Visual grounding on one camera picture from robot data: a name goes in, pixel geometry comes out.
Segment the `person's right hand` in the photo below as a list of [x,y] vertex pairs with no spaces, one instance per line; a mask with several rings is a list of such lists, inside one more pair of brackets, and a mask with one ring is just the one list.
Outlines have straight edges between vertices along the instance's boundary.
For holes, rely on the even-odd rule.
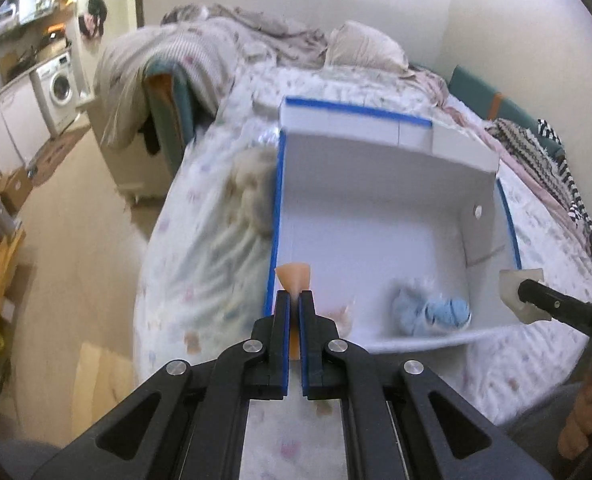
[[558,437],[558,452],[566,460],[576,460],[590,445],[592,436],[592,364],[576,395],[573,409]]

